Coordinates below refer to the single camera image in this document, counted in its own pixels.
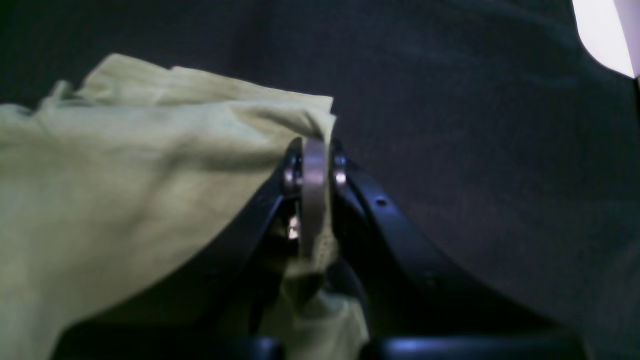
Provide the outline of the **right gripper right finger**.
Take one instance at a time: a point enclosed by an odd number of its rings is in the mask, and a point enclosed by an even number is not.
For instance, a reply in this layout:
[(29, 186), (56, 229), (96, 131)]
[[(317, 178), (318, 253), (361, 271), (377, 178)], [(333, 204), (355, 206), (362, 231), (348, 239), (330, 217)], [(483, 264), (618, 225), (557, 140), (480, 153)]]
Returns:
[(366, 296), (361, 360), (583, 360), (574, 331), (485, 284), (422, 234), (339, 141), (333, 233)]

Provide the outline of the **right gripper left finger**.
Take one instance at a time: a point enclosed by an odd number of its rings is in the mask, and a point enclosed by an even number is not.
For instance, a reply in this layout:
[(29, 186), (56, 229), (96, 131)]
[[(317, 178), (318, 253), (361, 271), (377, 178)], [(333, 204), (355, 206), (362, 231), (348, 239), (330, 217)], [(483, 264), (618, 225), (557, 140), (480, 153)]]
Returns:
[(283, 360), (257, 335), (290, 258), (310, 258), (326, 212), (327, 146), (297, 137), (240, 213), (199, 253), (158, 283), (181, 286), (178, 304), (203, 313), (184, 325), (99, 325), (66, 331), (57, 360)]

